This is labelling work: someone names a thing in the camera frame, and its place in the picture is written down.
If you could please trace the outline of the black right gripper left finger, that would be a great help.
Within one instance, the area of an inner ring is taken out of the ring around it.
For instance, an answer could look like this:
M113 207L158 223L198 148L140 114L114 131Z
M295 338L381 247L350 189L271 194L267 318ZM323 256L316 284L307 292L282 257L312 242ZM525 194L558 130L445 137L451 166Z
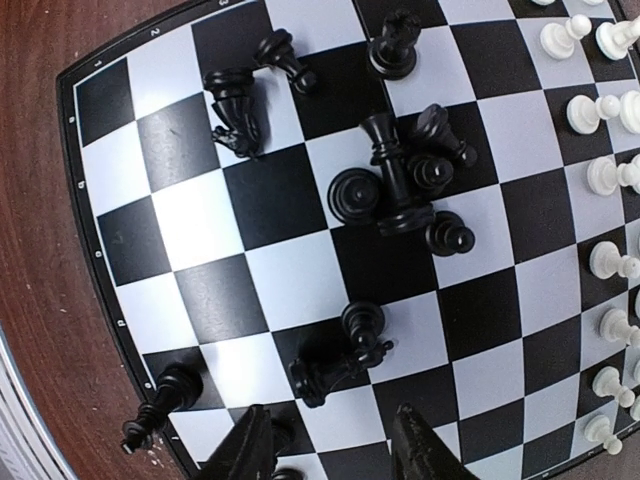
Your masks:
M270 479L273 470L271 416L263 405L252 405L212 453L197 478Z

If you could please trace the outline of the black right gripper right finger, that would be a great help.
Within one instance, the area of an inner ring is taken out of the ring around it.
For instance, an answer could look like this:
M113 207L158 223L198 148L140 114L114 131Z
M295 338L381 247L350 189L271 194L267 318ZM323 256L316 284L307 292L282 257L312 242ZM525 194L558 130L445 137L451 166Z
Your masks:
M393 479L475 480L409 402L401 404L394 416L391 456Z

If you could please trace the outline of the black knight piece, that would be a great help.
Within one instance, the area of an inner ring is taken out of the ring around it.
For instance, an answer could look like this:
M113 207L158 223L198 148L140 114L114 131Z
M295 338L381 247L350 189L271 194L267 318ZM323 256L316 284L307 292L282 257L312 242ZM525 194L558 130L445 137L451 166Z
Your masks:
M291 467L279 468L271 476L272 480L304 480L304 478L301 470Z

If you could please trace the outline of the black king piece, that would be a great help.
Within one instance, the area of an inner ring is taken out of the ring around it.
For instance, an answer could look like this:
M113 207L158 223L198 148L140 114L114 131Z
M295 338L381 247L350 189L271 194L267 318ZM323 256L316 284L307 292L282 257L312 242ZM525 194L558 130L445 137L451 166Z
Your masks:
M181 364L169 365L156 379L156 394L151 402L143 402L134 420L123 424L122 450L150 450L153 435L166 427L170 413L191 408L203 392L203 381L197 370Z

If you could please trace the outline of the black bishop piece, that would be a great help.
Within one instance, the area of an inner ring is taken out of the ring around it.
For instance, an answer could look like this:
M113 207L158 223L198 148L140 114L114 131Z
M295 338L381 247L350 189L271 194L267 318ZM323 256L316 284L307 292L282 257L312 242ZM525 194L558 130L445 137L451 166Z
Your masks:
M307 407L321 407L337 384L379 366L393 348L394 343L386 340L377 342L369 351L355 351L334 362L308 363L296 359L289 365L294 390Z

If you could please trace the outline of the black pawn piece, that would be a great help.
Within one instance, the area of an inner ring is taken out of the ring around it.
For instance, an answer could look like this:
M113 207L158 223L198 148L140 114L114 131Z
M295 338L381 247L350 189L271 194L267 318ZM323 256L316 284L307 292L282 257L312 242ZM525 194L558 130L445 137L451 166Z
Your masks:
M381 307L369 301L348 304L341 314L345 334L356 351L372 350L386 324Z

